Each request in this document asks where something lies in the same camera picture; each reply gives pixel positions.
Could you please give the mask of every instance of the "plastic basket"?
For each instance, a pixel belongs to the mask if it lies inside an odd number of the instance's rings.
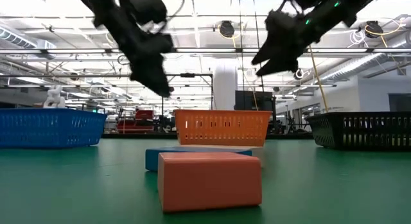
[[[326,148],[411,150],[411,112],[332,112],[306,120]]]
[[[98,144],[107,115],[66,108],[0,109],[0,148]]]
[[[269,111],[175,110],[180,144],[263,146]]]

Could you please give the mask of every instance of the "orange basket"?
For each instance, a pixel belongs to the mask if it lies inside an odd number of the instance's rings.
[[[270,111],[175,110],[180,144],[263,146]]]

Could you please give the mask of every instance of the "white pillar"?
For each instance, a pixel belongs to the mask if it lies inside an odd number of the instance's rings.
[[[214,69],[213,109],[234,110],[238,79],[237,66],[238,62],[236,60],[221,60]]]

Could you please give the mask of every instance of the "white robot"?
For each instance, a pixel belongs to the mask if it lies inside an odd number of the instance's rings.
[[[62,92],[61,85],[53,85],[47,91],[47,100],[43,104],[43,108],[65,108],[66,101],[64,97],[60,96]]]

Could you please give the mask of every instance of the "red machine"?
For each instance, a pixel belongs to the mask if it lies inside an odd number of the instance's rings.
[[[117,121],[119,134],[138,134],[154,131],[153,110],[136,110],[134,117],[123,117],[123,113],[124,110],[121,108]]]

